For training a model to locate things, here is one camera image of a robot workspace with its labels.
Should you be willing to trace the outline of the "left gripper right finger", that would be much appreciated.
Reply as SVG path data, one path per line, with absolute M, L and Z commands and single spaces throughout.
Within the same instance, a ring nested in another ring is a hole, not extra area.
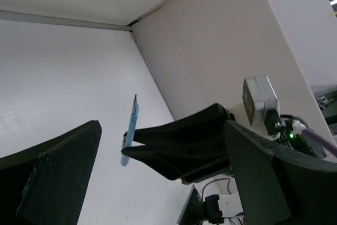
M 226 121 L 224 139 L 248 224 L 336 224 L 336 163 L 234 121 Z

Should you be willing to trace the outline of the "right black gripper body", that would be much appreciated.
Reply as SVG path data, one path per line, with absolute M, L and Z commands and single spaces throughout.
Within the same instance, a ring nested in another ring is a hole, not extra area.
M 280 114 L 278 109 L 268 109 L 266 117 L 262 120 L 262 125 L 266 128 L 267 133 L 273 134 L 274 142 L 315 158 L 326 158 L 327 153 L 321 144 L 311 137 L 303 135 L 300 131 L 295 132 L 292 126 L 294 121 L 303 124 L 307 130 L 309 129 L 303 119 L 288 114 Z

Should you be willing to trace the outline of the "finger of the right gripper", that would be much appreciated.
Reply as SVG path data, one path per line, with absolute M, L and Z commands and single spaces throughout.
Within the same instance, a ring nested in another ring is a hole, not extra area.
M 215 103 L 183 119 L 157 127 L 138 129 L 134 154 L 227 154 L 224 123 L 228 110 Z
M 231 174 L 226 152 L 207 154 L 202 150 L 179 145 L 133 146 L 122 149 L 122 154 L 140 161 L 164 178 L 182 184 L 199 183 L 221 173 Z

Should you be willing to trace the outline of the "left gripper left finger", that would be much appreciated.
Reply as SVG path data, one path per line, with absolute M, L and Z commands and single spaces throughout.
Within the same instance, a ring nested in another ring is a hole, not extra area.
M 101 135 L 89 121 L 1 158 L 1 224 L 77 224 Z

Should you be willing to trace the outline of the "blue pen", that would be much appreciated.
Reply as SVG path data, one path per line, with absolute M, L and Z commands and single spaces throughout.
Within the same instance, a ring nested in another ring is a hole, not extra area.
M 126 133 L 123 135 L 122 150 L 132 146 L 138 113 L 139 113 L 139 104 L 137 102 L 137 95 L 135 94 L 128 129 Z

